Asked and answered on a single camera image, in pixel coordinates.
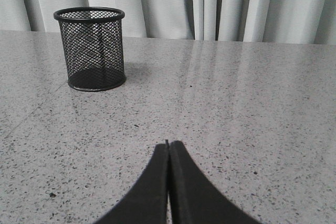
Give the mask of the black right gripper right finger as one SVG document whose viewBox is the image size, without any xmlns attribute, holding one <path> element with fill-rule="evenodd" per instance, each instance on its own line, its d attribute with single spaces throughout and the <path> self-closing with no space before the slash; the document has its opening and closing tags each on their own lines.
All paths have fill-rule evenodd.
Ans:
<svg viewBox="0 0 336 224">
<path fill-rule="evenodd" d="M 192 160 L 181 141 L 170 144 L 173 223 L 257 223 L 224 197 Z"/>
</svg>

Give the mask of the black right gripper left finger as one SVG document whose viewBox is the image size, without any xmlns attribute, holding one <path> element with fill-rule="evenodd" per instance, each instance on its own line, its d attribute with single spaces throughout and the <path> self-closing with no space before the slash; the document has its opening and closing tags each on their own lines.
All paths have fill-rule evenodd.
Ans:
<svg viewBox="0 0 336 224">
<path fill-rule="evenodd" d="M 96 223 L 166 223 L 168 170 L 169 147 L 158 144 L 133 187 Z"/>
</svg>

